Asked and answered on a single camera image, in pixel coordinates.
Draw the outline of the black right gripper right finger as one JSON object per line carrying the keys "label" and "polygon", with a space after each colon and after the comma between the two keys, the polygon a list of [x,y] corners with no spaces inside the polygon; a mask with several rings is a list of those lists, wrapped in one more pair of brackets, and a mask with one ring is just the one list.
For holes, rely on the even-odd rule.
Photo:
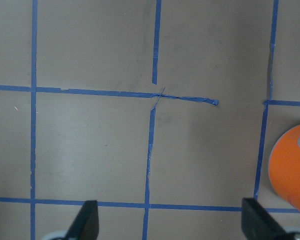
{"label": "black right gripper right finger", "polygon": [[300,230],[283,228],[254,198],[241,201],[241,230],[247,240],[300,240]]}

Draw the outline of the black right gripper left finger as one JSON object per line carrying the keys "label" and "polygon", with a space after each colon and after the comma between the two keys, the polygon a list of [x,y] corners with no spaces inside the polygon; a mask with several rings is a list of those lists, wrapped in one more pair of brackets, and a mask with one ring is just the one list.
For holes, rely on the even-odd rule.
{"label": "black right gripper left finger", "polygon": [[99,235],[98,202],[87,200],[65,234],[64,240],[96,240]]}

